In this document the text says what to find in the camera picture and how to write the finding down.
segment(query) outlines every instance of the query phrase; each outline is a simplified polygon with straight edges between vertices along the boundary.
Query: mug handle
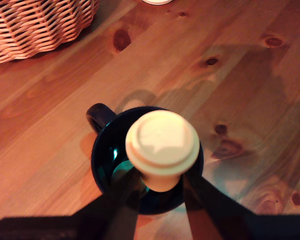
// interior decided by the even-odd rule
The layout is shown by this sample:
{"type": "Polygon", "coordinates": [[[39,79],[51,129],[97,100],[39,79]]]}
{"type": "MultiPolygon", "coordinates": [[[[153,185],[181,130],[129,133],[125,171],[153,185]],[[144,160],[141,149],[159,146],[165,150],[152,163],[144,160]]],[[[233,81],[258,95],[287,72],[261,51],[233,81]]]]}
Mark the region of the mug handle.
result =
{"type": "Polygon", "coordinates": [[[103,103],[97,103],[86,111],[86,119],[96,134],[98,134],[117,115],[103,103]]]}

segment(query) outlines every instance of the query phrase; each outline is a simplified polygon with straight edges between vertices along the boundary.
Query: wicker basket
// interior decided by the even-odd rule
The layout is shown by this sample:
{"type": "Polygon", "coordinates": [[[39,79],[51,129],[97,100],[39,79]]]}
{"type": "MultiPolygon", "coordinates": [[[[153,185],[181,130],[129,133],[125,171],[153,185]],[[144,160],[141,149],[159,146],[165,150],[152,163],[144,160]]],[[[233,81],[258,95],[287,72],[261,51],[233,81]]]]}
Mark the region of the wicker basket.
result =
{"type": "Polygon", "coordinates": [[[99,0],[0,0],[0,63],[76,39],[98,6],[99,0]]]}

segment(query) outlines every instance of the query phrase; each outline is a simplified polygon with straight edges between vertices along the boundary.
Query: wooden table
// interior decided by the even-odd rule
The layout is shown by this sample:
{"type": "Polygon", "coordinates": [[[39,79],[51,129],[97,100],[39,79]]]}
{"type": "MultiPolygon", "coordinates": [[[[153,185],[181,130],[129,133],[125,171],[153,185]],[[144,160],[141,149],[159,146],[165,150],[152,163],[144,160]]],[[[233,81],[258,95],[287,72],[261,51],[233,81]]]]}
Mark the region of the wooden table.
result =
{"type": "MultiPolygon", "coordinates": [[[[72,214],[101,194],[98,102],[181,114],[218,189],[258,214],[300,213],[300,0],[103,0],[78,40],[0,64],[0,218],[72,214]]],[[[140,216],[135,238],[191,239],[184,205],[140,216]]]]}

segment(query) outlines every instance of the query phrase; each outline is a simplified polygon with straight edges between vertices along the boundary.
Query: cork stopper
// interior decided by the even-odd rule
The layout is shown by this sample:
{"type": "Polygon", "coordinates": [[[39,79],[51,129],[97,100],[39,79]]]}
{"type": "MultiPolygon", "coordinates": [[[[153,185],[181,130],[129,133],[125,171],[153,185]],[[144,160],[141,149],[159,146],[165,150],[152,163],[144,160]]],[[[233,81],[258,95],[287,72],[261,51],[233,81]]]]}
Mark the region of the cork stopper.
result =
{"type": "Polygon", "coordinates": [[[172,189],[196,161],[200,149],[195,128],[167,110],[151,111],[129,129],[125,150],[144,184],[156,192],[172,189]]]}

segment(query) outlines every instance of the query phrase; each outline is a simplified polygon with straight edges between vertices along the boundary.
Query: dark blue mug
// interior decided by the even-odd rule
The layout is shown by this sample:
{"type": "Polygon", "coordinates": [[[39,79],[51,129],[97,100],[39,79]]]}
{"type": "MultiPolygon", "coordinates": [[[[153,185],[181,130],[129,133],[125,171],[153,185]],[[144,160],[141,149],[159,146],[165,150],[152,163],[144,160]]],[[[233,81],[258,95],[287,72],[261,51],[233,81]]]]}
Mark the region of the dark blue mug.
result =
{"type": "MultiPolygon", "coordinates": [[[[126,153],[126,135],[132,124],[142,115],[155,110],[166,110],[156,106],[140,106],[116,115],[102,103],[91,106],[86,117],[92,129],[97,133],[91,154],[91,170],[99,189],[106,192],[112,182],[113,173],[119,164],[128,161],[126,153]]],[[[204,153],[200,145],[198,157],[193,165],[197,174],[202,175],[204,153]]],[[[140,201],[139,213],[157,215],[175,209],[184,202],[182,177],[169,191],[156,192],[147,189],[140,201]]]]}

